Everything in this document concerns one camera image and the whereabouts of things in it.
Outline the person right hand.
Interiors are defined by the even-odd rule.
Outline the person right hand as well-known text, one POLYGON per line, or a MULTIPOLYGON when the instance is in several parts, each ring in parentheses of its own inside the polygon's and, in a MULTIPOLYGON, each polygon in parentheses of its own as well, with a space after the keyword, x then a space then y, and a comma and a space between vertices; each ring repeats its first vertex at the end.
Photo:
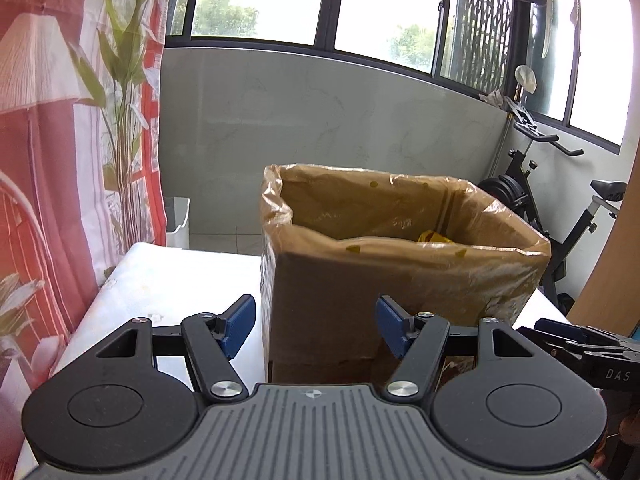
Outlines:
POLYGON ((591 466, 608 479, 639 478, 639 395, 599 391, 608 410, 605 434, 591 466))

